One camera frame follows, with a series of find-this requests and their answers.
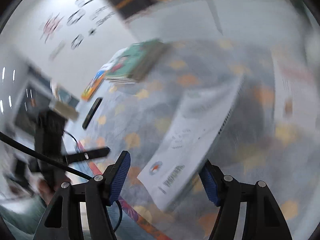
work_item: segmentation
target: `round logo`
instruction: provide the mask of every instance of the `round logo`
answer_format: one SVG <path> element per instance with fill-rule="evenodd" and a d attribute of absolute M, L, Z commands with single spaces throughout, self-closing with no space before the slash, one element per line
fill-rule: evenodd
<path fill-rule="evenodd" d="M 155 163 L 151 166 L 151 168 L 150 168 L 150 170 L 149 170 L 150 175 L 155 175 L 155 174 L 159 171 L 159 169 L 160 169 L 161 166 L 162 166 L 162 162 L 161 162 L 161 161 L 155 162 Z"/>

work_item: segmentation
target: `black cable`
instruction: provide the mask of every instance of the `black cable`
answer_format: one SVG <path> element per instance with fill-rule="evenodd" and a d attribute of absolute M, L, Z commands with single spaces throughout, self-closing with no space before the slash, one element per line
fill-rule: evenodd
<path fill-rule="evenodd" d="M 80 151 L 80 148 L 79 148 L 79 145 L 78 145 L 77 139 L 76 139 L 71 133 L 69 133 L 69 132 L 67 132 L 67 131 L 64 131 L 64 132 L 65 132 L 66 134 L 70 135 L 70 136 L 73 138 L 73 140 L 75 140 L 75 142 L 76 142 L 76 144 L 77 144 L 78 151 L 81 152 L 81 151 Z"/>
<path fill-rule="evenodd" d="M 118 220 L 118 223 L 117 225 L 115 226 L 115 228 L 113 229 L 113 231 L 116 231 L 121 223 L 121 220 L 122 220 L 122 207 L 121 207 L 121 204 L 119 202 L 119 200 L 116 200 L 116 203 L 118 205 L 118 208 L 119 208 L 119 220 Z"/>
<path fill-rule="evenodd" d="M 17 150 L 25 153 L 25 154 L 28 154 L 28 155 L 30 155 L 32 157 L 35 157 L 35 158 L 37 158 L 37 159 L 39 159 L 41 161 L 46 162 L 46 163 L 49 163 L 49 164 L 51 164 L 51 165 L 53 165 L 53 166 L 55 166 L 55 167 L 57 167 L 59 169 L 62 169 L 62 170 L 67 171 L 67 172 L 70 172 L 72 174 L 75 174 L 75 175 L 77 175 L 77 176 L 79 176 L 81 178 L 87 179 L 87 180 L 92 179 L 92 177 L 90 177 L 87 174 L 84 174 L 84 173 L 82 173 L 80 171 L 77 171 L 77 170 L 75 170 L 73 168 L 70 168 L 70 167 L 68 167 L 66 165 L 58 163 L 58 162 L 48 158 L 47 156 L 44 156 L 44 155 L 42 155 L 40 153 L 37 153 L 36 151 L 34 151 L 34 150 L 22 145 L 21 143 L 18 143 L 17 141 L 13 140 L 12 138 L 10 138 L 9 136 L 5 135 L 2 132 L 0 132 L 0 140 L 3 141 L 4 143 L 10 145 L 11 147 L 16 148 Z"/>

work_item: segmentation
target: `blue gripper pad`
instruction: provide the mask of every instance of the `blue gripper pad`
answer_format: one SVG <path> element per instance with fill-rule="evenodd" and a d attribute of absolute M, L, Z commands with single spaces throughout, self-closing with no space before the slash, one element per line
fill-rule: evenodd
<path fill-rule="evenodd" d="M 199 176 L 209 200 L 212 201 L 217 207 L 220 206 L 217 184 L 206 166 L 204 166 L 203 169 L 199 172 Z"/>
<path fill-rule="evenodd" d="M 120 192 L 122 190 L 125 178 L 127 177 L 131 164 L 130 154 L 127 152 L 124 160 L 122 161 L 112 183 L 111 183 L 111 194 L 109 197 L 111 205 L 114 201 L 118 200 Z"/>

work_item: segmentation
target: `table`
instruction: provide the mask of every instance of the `table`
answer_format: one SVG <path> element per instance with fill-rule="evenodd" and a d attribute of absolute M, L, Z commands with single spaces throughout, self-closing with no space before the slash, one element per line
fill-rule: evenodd
<path fill-rule="evenodd" d="M 247 82 L 240 100 L 209 160 L 239 182 L 265 181 L 293 236 L 310 236 L 315 229 L 314 223 L 303 227 L 301 223 L 310 215 L 308 203 L 317 196 L 318 146 L 297 127 L 273 121 L 270 50 L 229 40 L 181 41 L 171 44 L 143 82 L 104 82 L 95 95 L 103 96 L 103 101 L 87 130 L 80 129 L 80 122 L 95 98 L 79 104 L 79 124 L 68 129 L 86 149 L 110 147 L 107 158 L 89 163 L 93 174 L 101 174 L 122 150 L 130 152 L 131 167 L 120 202 L 148 233 L 140 239 L 208 239 L 219 208 L 208 200 L 199 176 L 174 210 L 161 212 L 137 175 L 161 143 L 184 90 L 212 87 L 243 73 Z M 244 215 L 245 205 L 241 205 L 235 239 L 241 239 Z M 311 210 L 311 217 L 317 225 L 319 212 Z"/>

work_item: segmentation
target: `silver screw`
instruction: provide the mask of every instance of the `silver screw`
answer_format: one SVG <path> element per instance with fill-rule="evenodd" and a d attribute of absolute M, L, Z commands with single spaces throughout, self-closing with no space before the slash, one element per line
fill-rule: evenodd
<path fill-rule="evenodd" d="M 69 187 L 69 182 L 63 182 L 62 184 L 61 184 L 61 187 L 62 188 L 67 188 L 67 187 Z"/>
<path fill-rule="evenodd" d="M 102 175 L 97 175 L 97 176 L 94 177 L 94 180 L 95 180 L 95 181 L 100 181 L 100 180 L 102 180 L 102 179 L 103 179 L 103 176 L 102 176 Z"/>
<path fill-rule="evenodd" d="M 260 181 L 258 181 L 258 185 L 260 187 L 265 187 L 267 184 L 264 181 L 260 180 Z"/>
<path fill-rule="evenodd" d="M 226 175 L 223 177 L 225 181 L 232 181 L 233 178 L 230 175 Z"/>

